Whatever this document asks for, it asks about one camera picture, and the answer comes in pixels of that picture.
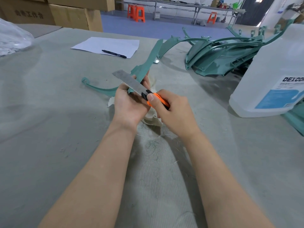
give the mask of forearm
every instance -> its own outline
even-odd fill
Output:
[[[184,143],[196,173],[208,227],[273,227],[203,133]]]
[[[39,227],[114,227],[136,128],[113,120]]]

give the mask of sheet of paper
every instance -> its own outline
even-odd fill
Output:
[[[139,40],[90,37],[88,40],[73,46],[71,49],[81,49],[92,53],[115,56],[102,52],[104,49],[131,58],[138,47]]]

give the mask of orange stool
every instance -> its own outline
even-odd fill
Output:
[[[217,12],[211,12],[211,14],[210,14],[210,16],[209,16],[209,18],[208,18],[207,23],[210,22],[210,21],[212,21],[212,22],[213,22],[212,24],[214,24],[214,23],[215,23],[215,20],[216,20],[216,15],[217,15]]]
[[[142,20],[143,22],[146,22],[145,20],[145,8],[143,6],[136,6],[136,14],[135,14],[135,21],[138,22],[138,20]]]
[[[135,5],[130,5],[128,4],[128,15],[127,15],[127,18],[133,18],[135,19],[135,9],[136,9],[136,6]]]

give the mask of right hand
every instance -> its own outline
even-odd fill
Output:
[[[158,118],[162,119],[162,122],[165,123],[169,130],[183,140],[191,138],[196,133],[201,133],[186,97],[176,95],[167,90],[160,90],[157,94],[168,101],[170,104],[169,110],[166,110],[155,95],[148,94],[147,98],[156,110]]]

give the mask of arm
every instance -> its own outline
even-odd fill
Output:
[[[152,94],[148,95],[148,100],[158,117],[186,146],[196,173],[208,227],[273,228],[200,131],[187,98],[166,90],[158,94],[169,102],[169,111]]]
[[[136,128],[150,109],[127,89],[117,89],[114,118],[101,143],[39,228],[114,227]]]

